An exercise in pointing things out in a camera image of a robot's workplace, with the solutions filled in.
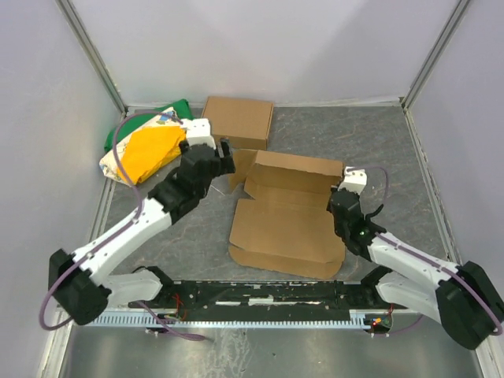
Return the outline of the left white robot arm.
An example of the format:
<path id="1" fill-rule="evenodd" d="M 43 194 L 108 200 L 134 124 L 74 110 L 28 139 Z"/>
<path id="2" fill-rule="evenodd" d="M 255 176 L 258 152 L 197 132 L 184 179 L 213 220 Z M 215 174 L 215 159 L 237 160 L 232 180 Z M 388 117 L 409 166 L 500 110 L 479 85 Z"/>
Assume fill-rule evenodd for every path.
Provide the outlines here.
<path id="1" fill-rule="evenodd" d="M 150 238 L 173 226 L 207 196 L 213 179 L 235 172 L 232 147 L 180 144 L 181 160 L 142 199 L 135 211 L 72 253 L 59 249 L 49 260 L 48 295 L 78 325 L 90 324 L 108 306 L 151 301 L 171 286 L 157 267 L 114 276 L 113 270 Z"/>

